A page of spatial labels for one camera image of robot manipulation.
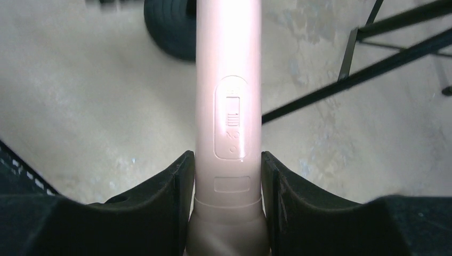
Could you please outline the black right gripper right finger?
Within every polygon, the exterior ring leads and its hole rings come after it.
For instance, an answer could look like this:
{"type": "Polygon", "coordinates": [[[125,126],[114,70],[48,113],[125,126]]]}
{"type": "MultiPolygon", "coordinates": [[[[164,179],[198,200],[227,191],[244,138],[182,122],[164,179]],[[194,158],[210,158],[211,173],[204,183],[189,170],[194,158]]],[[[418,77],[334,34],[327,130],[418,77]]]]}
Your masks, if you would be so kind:
{"type": "Polygon", "coordinates": [[[272,255],[451,255],[451,198],[390,195],[359,204],[262,153],[272,255]]]}

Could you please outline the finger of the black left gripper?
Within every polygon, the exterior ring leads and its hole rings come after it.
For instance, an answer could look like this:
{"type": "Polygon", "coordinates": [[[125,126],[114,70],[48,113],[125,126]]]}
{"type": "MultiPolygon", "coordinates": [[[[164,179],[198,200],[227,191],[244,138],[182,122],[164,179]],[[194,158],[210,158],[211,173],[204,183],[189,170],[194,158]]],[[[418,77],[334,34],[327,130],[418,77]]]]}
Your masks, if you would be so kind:
{"type": "Polygon", "coordinates": [[[55,196],[59,192],[1,142],[1,194],[55,196]]]}

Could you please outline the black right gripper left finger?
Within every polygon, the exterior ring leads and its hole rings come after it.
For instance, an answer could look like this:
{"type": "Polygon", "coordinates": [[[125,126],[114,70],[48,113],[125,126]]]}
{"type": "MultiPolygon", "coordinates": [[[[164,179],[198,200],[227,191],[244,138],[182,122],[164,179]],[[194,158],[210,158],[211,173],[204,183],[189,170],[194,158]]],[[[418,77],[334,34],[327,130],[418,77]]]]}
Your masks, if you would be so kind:
{"type": "Polygon", "coordinates": [[[104,203],[1,194],[1,255],[182,255],[194,155],[104,203]]]}

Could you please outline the pink toy microphone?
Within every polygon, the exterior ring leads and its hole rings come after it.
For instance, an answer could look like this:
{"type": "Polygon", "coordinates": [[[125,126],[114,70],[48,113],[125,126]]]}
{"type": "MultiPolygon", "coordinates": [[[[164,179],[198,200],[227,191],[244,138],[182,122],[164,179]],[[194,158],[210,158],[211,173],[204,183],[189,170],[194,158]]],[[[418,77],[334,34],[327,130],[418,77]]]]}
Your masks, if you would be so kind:
{"type": "Polygon", "coordinates": [[[261,193],[261,1],[198,1],[188,255],[269,255],[261,193]]]}

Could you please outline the black round microphone stand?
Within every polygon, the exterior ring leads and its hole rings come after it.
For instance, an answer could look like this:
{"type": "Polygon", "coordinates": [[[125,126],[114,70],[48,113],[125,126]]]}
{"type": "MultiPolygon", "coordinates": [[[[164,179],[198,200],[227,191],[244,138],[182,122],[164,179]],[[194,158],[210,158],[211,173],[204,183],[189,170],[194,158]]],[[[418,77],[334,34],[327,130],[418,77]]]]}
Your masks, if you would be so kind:
{"type": "Polygon", "coordinates": [[[147,0],[143,14],[156,45],[176,59],[195,62],[196,0],[147,0]]]}

